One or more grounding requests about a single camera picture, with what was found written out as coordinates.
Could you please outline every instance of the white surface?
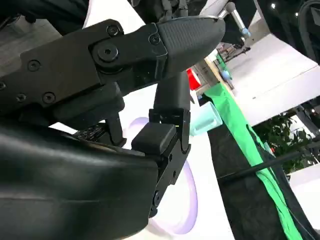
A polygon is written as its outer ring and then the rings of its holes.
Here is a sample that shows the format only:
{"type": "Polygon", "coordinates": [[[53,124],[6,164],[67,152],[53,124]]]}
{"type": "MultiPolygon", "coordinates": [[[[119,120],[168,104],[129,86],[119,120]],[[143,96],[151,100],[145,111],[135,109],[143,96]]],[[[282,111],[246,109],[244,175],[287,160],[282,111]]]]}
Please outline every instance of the white surface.
{"type": "Polygon", "coordinates": [[[209,58],[211,62],[214,62],[217,59],[217,54],[218,54],[218,50],[215,49],[207,56],[207,58],[209,58]]]}
{"type": "Polygon", "coordinates": [[[255,11],[255,14],[254,14],[254,16],[253,16],[253,18],[252,18],[252,21],[251,21],[251,23],[250,23],[249,26],[255,24],[255,23],[258,22],[260,19],[261,19],[261,16],[260,16],[259,12],[258,12],[258,11],[255,11]]]}
{"type": "MultiPolygon", "coordinates": [[[[144,25],[127,0],[91,0],[85,27],[106,19],[119,21],[125,33],[133,32],[144,25]]],[[[155,91],[156,86],[153,85],[124,97],[125,109],[119,113],[123,129],[127,129],[136,118],[148,117],[149,109],[153,107],[155,91]]],[[[146,229],[128,239],[234,240],[212,163],[208,135],[194,137],[188,162],[198,194],[198,218],[193,230],[184,236],[173,237],[155,233],[152,226],[148,225],[146,229]]]]}
{"type": "Polygon", "coordinates": [[[227,2],[228,0],[207,0],[200,14],[218,16],[227,2]]]}
{"type": "Polygon", "coordinates": [[[290,186],[312,227],[320,230],[320,164],[293,172],[290,186]]]}
{"type": "MultiPolygon", "coordinates": [[[[127,129],[133,120],[137,118],[148,117],[149,108],[153,107],[155,92],[156,86],[154,85],[136,92],[132,92],[124,97],[125,109],[120,112],[120,119],[123,129],[127,129]]],[[[197,108],[195,105],[192,105],[191,107],[191,112],[197,108]]],[[[156,231],[152,228],[152,226],[149,225],[145,230],[133,237],[130,237],[130,240],[194,240],[196,238],[204,240],[234,239],[212,163],[208,135],[203,134],[192,139],[192,147],[188,156],[188,162],[195,180],[198,196],[198,217],[194,228],[190,233],[183,236],[170,236],[168,234],[162,234],[159,236],[159,234],[153,234],[156,233],[156,231]]],[[[175,190],[181,193],[184,191],[183,188],[179,189],[178,187],[175,190]]],[[[168,218],[176,218],[176,211],[168,211],[168,213],[168,218]]]]}
{"type": "Polygon", "coordinates": [[[272,34],[228,68],[236,101],[252,126],[320,95],[317,63],[272,34]]]}

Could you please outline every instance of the white table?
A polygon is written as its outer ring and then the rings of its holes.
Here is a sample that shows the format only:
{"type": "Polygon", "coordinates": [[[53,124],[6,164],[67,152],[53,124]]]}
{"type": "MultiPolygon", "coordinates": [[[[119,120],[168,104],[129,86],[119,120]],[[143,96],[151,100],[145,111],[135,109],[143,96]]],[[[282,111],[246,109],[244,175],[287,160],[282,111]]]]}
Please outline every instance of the white table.
{"type": "MultiPolygon", "coordinates": [[[[127,0],[91,0],[84,27],[106,19],[114,19],[120,22],[125,34],[144,25],[142,19],[127,0]]],[[[153,85],[132,92],[124,98],[125,109],[119,113],[124,132],[135,119],[148,117],[149,109],[153,108],[155,91],[156,85],[153,85]]],[[[199,104],[192,104],[191,112],[198,107],[199,104]]],[[[196,136],[191,140],[191,143],[192,147],[187,160],[195,181],[198,199],[197,219],[193,229],[187,234],[173,236],[155,231],[153,225],[149,223],[144,230],[129,237],[128,240],[234,240],[212,163],[208,135],[196,136]]],[[[166,199],[169,199],[169,204],[161,202],[159,211],[172,208],[170,202],[172,201],[172,204],[176,203],[176,196],[183,196],[185,187],[188,186],[185,186],[183,182],[177,183],[175,186],[169,186],[165,194],[166,199]]],[[[177,211],[168,210],[166,214],[166,217],[170,220],[176,217],[177,211]]]]}

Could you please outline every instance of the green cloth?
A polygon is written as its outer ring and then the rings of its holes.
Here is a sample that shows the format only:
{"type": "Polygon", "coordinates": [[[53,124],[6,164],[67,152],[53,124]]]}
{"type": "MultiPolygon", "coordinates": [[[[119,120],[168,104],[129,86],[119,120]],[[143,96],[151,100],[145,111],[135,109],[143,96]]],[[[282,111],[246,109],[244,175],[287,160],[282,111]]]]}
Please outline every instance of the green cloth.
{"type": "MultiPolygon", "coordinates": [[[[256,144],[246,127],[249,124],[228,90],[222,84],[217,84],[207,90],[205,95],[212,99],[222,120],[233,135],[249,164],[254,166],[262,163],[263,159],[261,158],[256,144]]],[[[264,147],[258,136],[256,139],[259,144],[264,147]]],[[[257,172],[256,175],[263,182],[268,194],[276,205],[279,219],[287,239],[302,240],[302,237],[297,230],[292,216],[288,210],[283,193],[272,174],[268,171],[268,169],[263,169],[257,172]]]]}

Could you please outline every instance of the green plant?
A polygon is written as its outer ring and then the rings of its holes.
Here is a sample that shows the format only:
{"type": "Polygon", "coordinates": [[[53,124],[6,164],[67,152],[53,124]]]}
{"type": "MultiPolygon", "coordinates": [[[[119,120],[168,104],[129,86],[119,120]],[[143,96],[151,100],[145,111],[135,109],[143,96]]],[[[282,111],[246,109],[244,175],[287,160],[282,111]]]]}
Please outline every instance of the green plant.
{"type": "MultiPolygon", "coordinates": [[[[293,120],[286,114],[274,116],[253,127],[263,143],[267,142],[276,157],[299,150],[309,144],[311,136],[305,130],[290,131],[293,120]]],[[[301,156],[285,162],[282,167],[286,174],[303,169],[308,165],[308,158],[301,156]]]]}

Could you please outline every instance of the textured grip pad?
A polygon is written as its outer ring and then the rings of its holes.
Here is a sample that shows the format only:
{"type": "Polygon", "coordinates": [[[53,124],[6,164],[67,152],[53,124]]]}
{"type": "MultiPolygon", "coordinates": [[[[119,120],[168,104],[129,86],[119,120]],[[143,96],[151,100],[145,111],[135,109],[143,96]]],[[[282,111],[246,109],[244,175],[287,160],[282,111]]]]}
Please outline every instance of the textured grip pad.
{"type": "Polygon", "coordinates": [[[222,19],[184,17],[157,24],[167,49],[163,77],[182,72],[207,57],[220,43],[226,26],[222,19]]]}

